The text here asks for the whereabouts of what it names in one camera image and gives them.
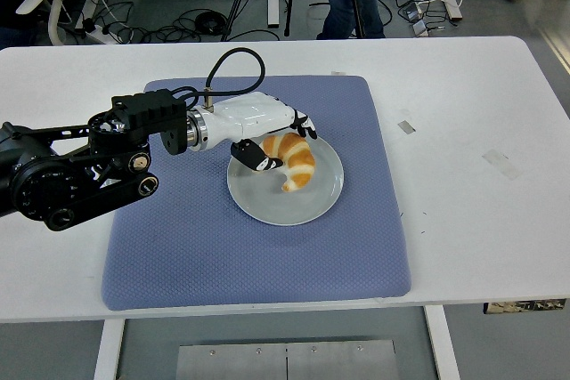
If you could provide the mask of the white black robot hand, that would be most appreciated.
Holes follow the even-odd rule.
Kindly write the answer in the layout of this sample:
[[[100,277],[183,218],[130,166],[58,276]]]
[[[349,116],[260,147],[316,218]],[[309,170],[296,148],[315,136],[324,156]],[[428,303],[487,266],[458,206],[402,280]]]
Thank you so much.
[[[260,92],[220,101],[214,104],[211,112],[203,108],[199,112],[206,127],[202,148],[210,150],[218,143],[229,140],[232,142],[232,155],[254,171],[271,170],[283,165],[282,161],[267,156],[252,142],[254,137],[287,127],[297,130],[303,137],[317,137],[309,116]]]

